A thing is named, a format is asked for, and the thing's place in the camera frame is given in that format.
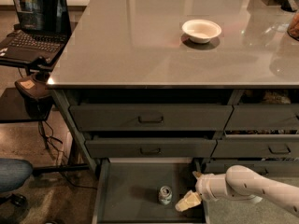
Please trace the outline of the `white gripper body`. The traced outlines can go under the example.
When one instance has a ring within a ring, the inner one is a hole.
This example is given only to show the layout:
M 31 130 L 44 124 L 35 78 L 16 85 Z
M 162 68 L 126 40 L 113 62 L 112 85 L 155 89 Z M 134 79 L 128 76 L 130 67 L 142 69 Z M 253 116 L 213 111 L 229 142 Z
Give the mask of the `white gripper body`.
M 196 191 L 207 202 L 216 202 L 220 198 L 228 197 L 225 174 L 200 175 L 195 185 Z

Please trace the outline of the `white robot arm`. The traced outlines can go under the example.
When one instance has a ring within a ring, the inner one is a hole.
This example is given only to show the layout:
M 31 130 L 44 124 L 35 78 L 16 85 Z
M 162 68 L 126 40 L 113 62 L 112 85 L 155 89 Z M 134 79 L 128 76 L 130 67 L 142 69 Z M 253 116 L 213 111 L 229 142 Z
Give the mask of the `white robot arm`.
M 184 212 L 202 201 L 219 199 L 257 203 L 261 199 L 274 203 L 299 217 L 299 188 L 263 177 L 242 165 L 231 166 L 225 174 L 193 172 L 197 182 L 195 191 L 188 191 L 175 208 Z

